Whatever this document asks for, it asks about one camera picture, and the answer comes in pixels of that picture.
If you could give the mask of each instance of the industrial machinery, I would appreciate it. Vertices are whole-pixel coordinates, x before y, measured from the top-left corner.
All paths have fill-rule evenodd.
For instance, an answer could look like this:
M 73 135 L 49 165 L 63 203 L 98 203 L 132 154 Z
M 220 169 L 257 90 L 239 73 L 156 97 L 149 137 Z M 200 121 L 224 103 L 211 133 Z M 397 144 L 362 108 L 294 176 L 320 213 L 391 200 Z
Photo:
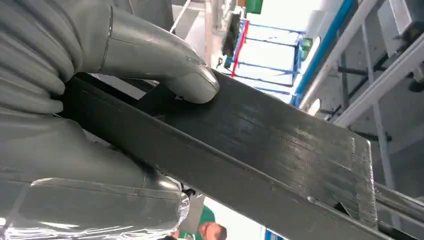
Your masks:
M 402 53 L 424 31 L 424 2 L 419 0 L 385 1 L 378 10 L 387 56 Z M 424 90 L 423 66 L 413 72 L 414 80 L 409 85 L 411 92 Z
M 414 239 L 376 205 L 417 222 L 423 205 L 374 183 L 369 142 L 348 129 L 102 0 L 0 11 L 1 239 L 161 238 L 189 208 L 164 174 L 291 240 Z M 160 84 L 135 99 L 87 73 Z

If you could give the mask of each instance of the white metal beam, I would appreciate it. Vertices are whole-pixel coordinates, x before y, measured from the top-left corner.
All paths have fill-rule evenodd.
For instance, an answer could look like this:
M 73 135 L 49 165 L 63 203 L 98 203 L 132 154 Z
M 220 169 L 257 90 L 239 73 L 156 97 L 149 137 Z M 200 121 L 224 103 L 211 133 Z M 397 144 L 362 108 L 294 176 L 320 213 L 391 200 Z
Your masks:
M 377 2 L 378 0 L 366 0 L 359 5 L 349 24 L 346 26 L 346 29 L 344 30 L 343 34 L 338 39 L 324 65 L 319 70 L 318 74 L 316 75 L 315 79 L 307 90 L 305 96 L 303 97 L 299 105 L 300 109 L 306 108 L 309 99 L 318 90 L 318 86 L 327 77 L 327 74 L 332 69 L 333 65 L 337 63 L 340 56 L 345 51 L 352 38 L 355 36 L 357 31 L 361 27 L 361 24 L 365 21 L 368 14 L 374 8 Z
M 178 23 L 180 22 L 181 17 L 183 16 L 186 9 L 189 7 L 190 1 L 191 0 L 185 1 L 184 6 L 182 6 L 181 11 L 179 12 L 178 16 L 176 17 L 175 21 L 173 22 L 171 29 L 169 30 L 170 33 L 172 33 L 175 30 L 175 28 L 177 27 Z
M 334 124 L 347 127 L 358 119 L 373 103 L 378 101 L 396 84 L 403 80 L 424 60 L 424 34 L 422 34 L 380 77 L 373 82 L 350 106 L 339 116 Z
M 366 59 L 366 67 L 368 71 L 368 81 L 369 81 L 369 84 L 372 85 L 374 82 L 374 67 L 373 67 L 373 63 L 371 62 L 370 47 L 369 47 L 370 45 L 368 42 L 368 33 L 367 33 L 367 27 L 365 25 L 365 22 L 362 23 L 361 28 L 362 28 L 363 45 L 365 48 L 365 59 Z M 378 144 L 380 145 L 381 165 L 383 166 L 384 181 L 386 186 L 389 189 L 394 190 L 396 189 L 395 178 L 392 172 L 392 162 L 390 161 L 387 137 L 386 137 L 386 132 L 383 126 L 383 118 L 382 118 L 382 113 L 380 111 L 380 104 L 378 99 L 372 104 L 372 110 L 374 112 L 375 125 L 377 127 Z M 402 228 L 401 218 L 396 214 L 391 214 L 391 223 L 397 229 Z

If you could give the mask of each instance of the black machine part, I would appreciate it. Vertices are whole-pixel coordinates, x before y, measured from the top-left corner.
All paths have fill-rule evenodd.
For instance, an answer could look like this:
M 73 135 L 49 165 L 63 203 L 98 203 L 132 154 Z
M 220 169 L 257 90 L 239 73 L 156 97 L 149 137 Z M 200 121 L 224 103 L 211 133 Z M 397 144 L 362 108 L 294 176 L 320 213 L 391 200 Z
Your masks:
M 361 172 L 350 175 L 341 167 L 342 162 L 309 162 L 309 167 L 304 168 L 304 163 L 284 160 L 290 158 L 287 154 L 293 153 L 293 149 L 305 154 L 307 160 L 308 155 L 316 156 L 314 151 L 317 148 L 325 155 L 337 144 L 342 144 L 340 151 L 327 157 L 342 154 L 349 159 L 352 156 L 347 150 L 350 145 L 340 140 L 345 136 L 357 140 L 353 151 L 356 151 L 356 159 L 362 158 L 358 162 L 364 163 L 363 158 L 368 155 L 367 141 L 346 129 L 308 117 L 306 113 L 221 73 L 214 71 L 214 74 L 221 90 L 210 103 L 200 106 L 165 94 L 166 89 L 161 85 L 138 103 L 130 105 L 101 90 L 98 87 L 102 84 L 100 81 L 80 74 L 68 83 L 61 115 L 77 121 L 84 129 L 114 144 L 135 161 L 155 166 L 291 240 L 391 239 L 377 231 L 377 219 L 372 217 L 375 214 L 370 211 L 373 209 L 374 188 L 366 187 L 366 177 L 355 177 L 364 171 L 367 174 L 369 162 L 365 168 L 353 166 Z M 162 93 L 155 95 L 156 89 Z M 145 111 L 155 117 L 137 109 L 136 106 L 144 108 L 143 99 L 146 104 L 151 104 Z M 306 124 L 304 126 L 309 128 L 304 130 L 318 135 L 305 134 L 300 128 L 293 132 L 287 128 L 287 123 L 299 127 Z M 331 140 L 314 129 L 319 129 L 320 133 L 335 131 L 332 137 L 339 138 Z M 290 134 L 303 142 L 287 145 L 284 141 Z M 314 142 L 314 139 L 332 144 L 324 149 L 322 143 Z M 327 164 L 324 168 L 333 172 L 323 172 L 320 164 Z M 349 201 L 351 195 L 356 196 L 358 202 Z M 311 201 L 308 196 L 317 200 Z M 338 202 L 352 217 L 331 207 Z

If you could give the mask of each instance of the blue metal frame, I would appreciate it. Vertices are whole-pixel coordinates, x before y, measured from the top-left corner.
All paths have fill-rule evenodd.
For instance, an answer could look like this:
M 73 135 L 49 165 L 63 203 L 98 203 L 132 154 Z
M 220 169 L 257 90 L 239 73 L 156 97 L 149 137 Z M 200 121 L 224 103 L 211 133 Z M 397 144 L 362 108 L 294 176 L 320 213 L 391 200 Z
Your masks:
M 280 27 L 275 27 L 275 26 L 260 25 L 260 24 L 252 24 L 252 23 L 250 24 L 250 26 L 267 28 L 267 29 L 282 30 L 282 31 L 287 31 L 289 33 L 297 33 L 299 35 L 304 35 L 306 33 L 304 31 L 297 31 L 297 30 L 292 30 L 292 29 L 280 28 Z
M 269 67 L 269 66 L 261 66 L 261 65 L 256 65 L 256 64 L 251 64 L 251 63 L 243 62 L 243 61 L 239 61 L 238 64 L 240 64 L 240 65 L 246 65 L 246 66 L 250 66 L 250 67 L 256 67 L 256 68 L 274 70 L 274 71 L 282 72 L 283 75 L 286 75 L 286 74 L 298 74 L 299 73 L 298 71 L 284 70 L 284 69 L 274 68 L 274 67 Z
M 292 48 L 296 48 L 297 47 L 297 45 L 294 45 L 294 44 L 287 44 L 287 43 L 281 43 L 281 42 L 275 42 L 275 41 L 268 41 L 268 40 L 250 38 L 250 37 L 246 37 L 246 40 L 258 41 L 258 42 L 263 42 L 263 43 L 267 43 L 267 44 L 277 44 L 277 45 L 282 45 L 282 46 L 287 46 L 287 47 L 292 47 Z
M 258 42 L 263 42 L 263 43 L 267 43 L 267 44 L 275 44 L 275 45 L 294 48 L 294 54 L 295 55 L 294 55 L 294 58 L 293 58 L 293 70 L 262 66 L 262 65 L 252 64 L 252 63 L 243 62 L 243 61 L 239 61 L 237 63 L 239 65 L 246 65 L 246 66 L 250 66 L 250 67 L 269 69 L 269 70 L 281 72 L 281 74 L 279 74 L 279 75 L 292 75 L 292 83 L 291 84 L 283 84 L 283 83 L 278 83 L 278 82 L 266 81 L 266 80 L 263 80 L 263 79 L 260 79 L 260 78 L 241 76 L 241 75 L 237 75 L 237 74 L 235 76 L 239 77 L 239 78 L 244 78 L 244 79 L 248 79 L 248 80 L 274 84 L 274 85 L 283 86 L 283 87 L 287 87 L 287 88 L 293 87 L 294 79 L 296 78 L 296 76 L 298 74 L 300 74 L 299 70 L 301 69 L 301 64 L 302 64 L 302 43 L 303 43 L 303 35 L 305 34 L 305 32 L 304 31 L 298 31 L 298 30 L 292 30 L 292 29 L 286 29 L 286 28 L 280 28 L 280 27 L 266 26 L 266 25 L 260 25 L 260 24 L 252 24 L 252 23 L 249 23 L 249 26 L 260 27 L 260 28 L 269 28 L 269 29 L 275 29 L 275 30 L 280 30 L 280 31 L 287 31 L 289 33 L 296 33 L 300 36 L 300 38 L 298 38 L 296 44 L 287 44 L 287 43 L 281 43 L 281 42 L 275 42 L 275 41 L 269 41 L 269 40 L 262 40 L 262 39 L 256 39 L 256 38 L 250 38 L 250 37 L 245 38 L 246 40 L 258 41 Z M 242 35 L 243 35 L 243 32 L 245 31 L 245 27 L 246 27 L 246 21 L 241 20 L 240 21 L 240 30 L 238 32 L 238 39 L 237 39 L 237 43 L 235 45 L 235 50 L 234 50 L 235 54 L 233 54 L 232 59 L 231 59 L 231 61 L 233 63 L 236 60 L 237 53 L 240 51 L 240 46 L 242 44 L 242 42 L 241 42 L 242 41 Z M 279 94 L 283 94 L 283 95 L 290 95 L 290 93 L 287 92 L 287 91 L 273 90 L 273 89 L 267 89 L 267 88 L 261 88 L 261 87 L 255 87 L 255 88 L 258 89 L 258 90 L 261 90 L 261 91 L 268 91 L 268 92 L 274 92 L 274 93 L 279 93 Z

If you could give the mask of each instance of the metal rod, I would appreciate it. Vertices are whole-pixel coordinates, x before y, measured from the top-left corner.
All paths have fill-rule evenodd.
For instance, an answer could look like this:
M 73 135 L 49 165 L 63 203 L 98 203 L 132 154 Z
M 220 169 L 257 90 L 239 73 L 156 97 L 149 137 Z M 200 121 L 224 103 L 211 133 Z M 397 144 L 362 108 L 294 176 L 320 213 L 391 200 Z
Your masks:
M 349 24 L 346 26 L 346 29 L 344 30 L 343 34 L 340 36 L 340 39 L 335 44 L 324 65 L 319 70 L 314 81 L 312 82 L 311 86 L 309 87 L 302 101 L 300 102 L 300 109 L 306 108 L 309 99 L 318 90 L 318 86 L 327 77 L 327 74 L 332 69 L 337 60 L 340 58 L 342 53 L 345 51 L 346 47 L 359 30 L 361 24 L 365 21 L 366 17 L 377 4 L 377 2 L 378 0 L 367 0 L 363 1 L 359 5 Z
M 369 141 L 373 141 L 373 142 L 378 142 L 379 141 L 379 137 L 374 135 L 374 134 L 370 134 L 370 133 L 366 133 L 366 132 L 362 132 L 362 131 L 352 131 L 355 134 L 358 134 L 359 136 L 368 139 Z
M 389 59 L 389 56 L 386 53 L 374 65 L 374 71 L 379 71 L 379 69 L 382 68 L 381 66 L 387 61 L 387 59 Z M 368 73 L 349 93 L 349 99 L 351 99 L 367 82 L 368 82 Z M 328 121 L 330 121 L 339 112 L 341 108 L 342 108 L 341 104 L 337 106 L 335 110 L 333 111 L 333 113 L 331 114 L 331 116 L 328 118 Z
M 276 44 L 276 45 L 282 45 L 282 46 L 296 48 L 296 45 L 293 45 L 293 44 L 287 44 L 287 43 L 281 43 L 281 42 L 275 42 L 275 41 L 268 41 L 268 40 L 250 38 L 250 37 L 246 37 L 246 39 L 247 40 L 252 40 L 252 41 L 263 42 L 263 43 L 267 43 L 267 44 Z
M 341 60 L 343 58 L 343 55 L 344 55 L 344 53 L 340 56 L 340 62 L 341 62 Z M 354 68 L 347 68 L 345 66 L 342 66 L 342 64 L 340 64 L 340 66 L 337 68 L 337 71 L 339 73 L 342 73 L 342 74 L 354 74 L 354 75 L 367 76 L 368 77 L 368 72 L 367 71 L 359 70 L 359 69 L 354 69 Z
M 322 113 L 322 114 L 333 114 L 333 111 L 326 110 L 326 109 L 320 109 L 320 110 L 318 110 L 318 113 Z
M 340 56 L 340 67 L 346 69 L 346 54 L 343 52 Z M 349 88 L 348 88 L 348 75 L 346 72 L 341 73 L 341 95 L 343 97 L 343 109 L 346 110 L 349 107 Z
M 334 124 L 339 127 L 346 127 L 353 123 L 359 116 L 368 110 L 376 100 L 379 100 L 396 84 L 403 80 L 409 72 L 418 67 L 423 59 L 424 34 L 421 34 L 421 36 L 334 121 Z
M 181 20 L 181 17 L 183 16 L 186 9 L 189 7 L 190 2 L 191 2 L 191 0 L 185 1 L 184 6 L 182 6 L 181 11 L 179 12 L 178 16 L 176 17 L 175 21 L 173 22 L 171 29 L 169 30 L 170 33 L 172 33 L 175 30 L 175 28 L 177 27 L 178 23 Z
M 383 208 L 424 228 L 424 204 L 422 202 L 378 183 L 374 183 L 374 187 L 376 201 Z
M 243 62 L 243 61 L 239 61 L 238 64 L 240 64 L 240 65 L 246 65 L 246 66 L 250 66 L 250 67 L 256 67 L 256 68 L 274 70 L 274 71 L 278 71 L 278 72 L 283 72 L 285 74 L 298 74 L 297 71 L 284 70 L 284 69 L 274 68 L 274 67 L 269 67 L 269 66 L 261 66 L 261 65 L 256 65 L 256 64 L 251 64 L 251 63 Z
M 297 34 L 305 34 L 306 33 L 304 31 L 297 31 L 297 30 L 292 30 L 292 29 L 287 29 L 287 28 L 280 28 L 280 27 L 275 27 L 275 26 L 267 26 L 267 25 L 260 25 L 260 24 L 250 24 L 250 25 L 251 26 L 255 26 L 255 27 L 267 28 L 267 29 L 282 30 L 282 31 L 290 32 L 290 33 L 297 33 Z
M 134 8 L 133 8 L 133 4 L 131 3 L 131 0 L 128 0 L 128 4 L 129 4 L 129 8 L 131 9 L 132 15 L 136 15 L 136 13 L 134 12 Z
M 361 28 L 362 28 L 363 44 L 365 48 L 365 59 L 366 59 L 366 66 L 368 70 L 368 79 L 369 79 L 370 85 L 372 85 L 374 83 L 374 68 L 373 68 L 373 64 L 371 63 L 367 26 L 365 26 L 365 23 L 362 23 Z M 375 99 L 374 102 L 372 103 L 372 110 L 374 112 L 374 120 L 375 120 L 375 125 L 377 127 L 378 143 L 380 145 L 381 164 L 383 167 L 383 175 L 384 175 L 385 184 L 389 189 L 396 189 L 395 178 L 392 173 L 392 163 L 390 162 L 387 138 L 386 138 L 386 134 L 385 134 L 384 126 L 383 126 L 382 113 L 380 111 L 379 99 Z M 402 228 L 401 219 L 399 218 L 398 215 L 392 214 L 391 221 L 392 221 L 393 227 L 397 229 Z

